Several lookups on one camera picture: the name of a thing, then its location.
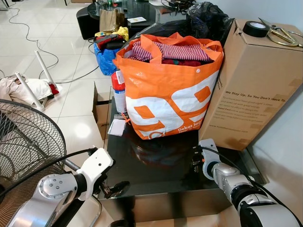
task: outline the black table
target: black table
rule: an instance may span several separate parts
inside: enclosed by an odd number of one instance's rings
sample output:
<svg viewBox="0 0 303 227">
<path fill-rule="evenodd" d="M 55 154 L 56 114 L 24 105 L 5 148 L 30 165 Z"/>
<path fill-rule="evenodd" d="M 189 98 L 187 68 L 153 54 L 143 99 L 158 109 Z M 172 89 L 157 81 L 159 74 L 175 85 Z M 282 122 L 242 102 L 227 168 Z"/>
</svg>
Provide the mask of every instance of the black table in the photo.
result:
<svg viewBox="0 0 303 227">
<path fill-rule="evenodd" d="M 127 22 L 129 37 L 132 37 L 137 32 L 154 24 L 156 19 L 156 10 L 148 1 L 124 0 L 119 2 L 117 7 L 110 7 L 105 2 L 95 2 L 90 4 L 87 8 L 89 15 L 97 20 L 100 19 L 101 9 L 109 11 L 118 9 L 120 12 L 124 12 L 125 18 L 144 17 L 146 21 L 143 22 Z"/>
<path fill-rule="evenodd" d="M 111 92 L 108 122 L 117 114 L 112 96 Z M 202 167 L 198 172 L 191 167 L 196 151 L 192 147 L 197 144 L 198 131 L 142 140 L 127 124 L 122 137 L 108 135 L 107 151 L 116 163 L 107 173 L 107 184 L 131 185 L 121 197 L 101 200 L 111 217 L 143 222 L 217 214 L 229 207 L 223 191 L 204 176 Z M 248 152 L 218 150 L 264 183 Z"/>
</svg>

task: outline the orange shopping bag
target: orange shopping bag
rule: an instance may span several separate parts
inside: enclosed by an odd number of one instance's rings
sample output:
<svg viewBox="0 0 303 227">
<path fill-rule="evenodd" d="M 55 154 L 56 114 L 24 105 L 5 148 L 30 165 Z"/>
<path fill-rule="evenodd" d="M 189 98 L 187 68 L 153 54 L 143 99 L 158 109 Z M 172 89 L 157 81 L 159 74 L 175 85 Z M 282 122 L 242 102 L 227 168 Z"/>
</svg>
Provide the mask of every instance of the orange shopping bag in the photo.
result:
<svg viewBox="0 0 303 227">
<path fill-rule="evenodd" d="M 150 63 L 129 59 L 135 42 L 150 52 Z M 162 64 L 154 43 L 199 44 L 213 60 L 197 67 Z M 182 37 L 141 35 L 116 54 L 114 64 L 125 80 L 126 108 L 136 133 L 144 140 L 199 129 L 223 60 L 219 41 Z"/>
</svg>

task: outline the white tile floor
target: white tile floor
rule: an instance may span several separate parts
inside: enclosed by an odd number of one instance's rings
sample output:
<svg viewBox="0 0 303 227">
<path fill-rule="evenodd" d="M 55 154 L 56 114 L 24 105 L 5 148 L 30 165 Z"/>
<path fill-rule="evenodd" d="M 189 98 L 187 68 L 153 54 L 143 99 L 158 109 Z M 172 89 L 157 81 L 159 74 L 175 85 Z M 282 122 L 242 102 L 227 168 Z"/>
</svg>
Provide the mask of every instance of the white tile floor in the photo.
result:
<svg viewBox="0 0 303 227">
<path fill-rule="evenodd" d="M 59 63 L 50 69 L 55 82 L 68 82 L 78 78 L 97 67 L 95 56 L 88 50 L 89 43 L 81 37 L 76 13 L 86 4 L 69 3 L 64 0 L 24 0 L 11 8 L 20 12 L 11 19 L 12 22 L 28 23 L 28 38 L 39 40 L 40 47 L 56 54 Z M 29 78 L 38 78 L 40 65 L 35 57 L 37 49 L 34 42 L 25 39 L 27 28 L 23 25 L 9 23 L 9 18 L 18 10 L 0 11 L 0 69 L 5 75 L 16 71 Z M 51 65 L 56 58 L 40 52 L 45 64 Z M 58 84 L 60 93 L 48 101 L 45 114 L 50 116 L 62 130 L 67 152 L 75 152 L 92 147 L 103 147 L 97 124 L 92 115 L 94 83 L 98 91 L 98 100 L 108 100 L 111 79 L 97 69 L 88 76 L 72 83 Z M 81 166 L 87 155 L 71 158 Z M 85 202 L 69 226 L 85 227 L 90 224 L 98 207 L 94 201 Z M 187 218 L 185 220 L 162 220 L 138 223 L 138 227 L 217 227 L 217 215 Z M 107 227 L 113 221 L 105 209 L 102 210 L 98 227 Z"/>
</svg>

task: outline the white label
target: white label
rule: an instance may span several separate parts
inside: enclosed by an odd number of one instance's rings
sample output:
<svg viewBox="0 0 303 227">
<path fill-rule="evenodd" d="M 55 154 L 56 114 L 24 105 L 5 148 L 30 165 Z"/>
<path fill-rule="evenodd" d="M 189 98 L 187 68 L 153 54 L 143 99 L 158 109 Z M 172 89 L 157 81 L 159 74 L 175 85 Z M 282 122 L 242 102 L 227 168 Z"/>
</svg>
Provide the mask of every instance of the white label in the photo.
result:
<svg viewBox="0 0 303 227">
<path fill-rule="evenodd" d="M 126 121 L 121 119 L 114 119 L 109 127 L 108 134 L 115 136 L 122 136 Z"/>
<path fill-rule="evenodd" d="M 124 77 L 122 75 L 122 72 L 119 70 L 116 72 L 116 76 L 118 79 L 118 84 L 123 84 L 124 83 Z"/>
<path fill-rule="evenodd" d="M 118 113 L 126 113 L 125 91 L 114 91 L 116 109 Z"/>
<path fill-rule="evenodd" d="M 142 22 L 142 21 L 146 21 L 145 18 L 143 17 L 135 17 L 135 18 L 130 18 L 130 19 L 127 19 L 129 22 L 131 23 L 137 23 L 137 22 Z"/>
</svg>

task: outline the black plastic bag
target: black plastic bag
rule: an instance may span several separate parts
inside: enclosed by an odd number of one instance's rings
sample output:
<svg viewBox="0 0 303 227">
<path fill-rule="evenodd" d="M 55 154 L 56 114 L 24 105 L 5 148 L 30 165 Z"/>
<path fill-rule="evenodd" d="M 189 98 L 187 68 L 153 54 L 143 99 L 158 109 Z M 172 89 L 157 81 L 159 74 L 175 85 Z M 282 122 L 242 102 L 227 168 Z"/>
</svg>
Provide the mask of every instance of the black plastic bag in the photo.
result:
<svg viewBox="0 0 303 227">
<path fill-rule="evenodd" d="M 208 1 L 188 9 L 195 38 L 218 40 L 225 44 L 233 18 L 229 18 L 217 5 Z"/>
<path fill-rule="evenodd" d="M 123 45 L 122 48 L 128 45 L 133 39 L 139 38 L 142 34 L 169 37 L 178 32 L 181 36 L 193 35 L 190 24 L 191 20 L 175 20 L 169 21 L 165 24 L 154 23 L 153 25 L 143 29 L 141 32 L 136 33 L 126 44 Z"/>
</svg>

